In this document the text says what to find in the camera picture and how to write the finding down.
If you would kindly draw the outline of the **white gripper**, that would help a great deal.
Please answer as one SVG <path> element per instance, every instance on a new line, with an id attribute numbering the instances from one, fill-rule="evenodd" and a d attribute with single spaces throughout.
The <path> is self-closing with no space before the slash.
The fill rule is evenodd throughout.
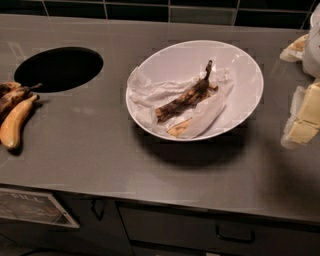
<path id="1" fill-rule="evenodd" d="M 320 78 L 320 3 L 310 17 L 310 30 L 280 53 L 287 62 L 302 60 L 305 73 Z M 293 94 L 290 117 L 285 125 L 281 145 L 296 149 L 308 144 L 320 132 L 320 82 L 307 88 L 298 86 Z"/>

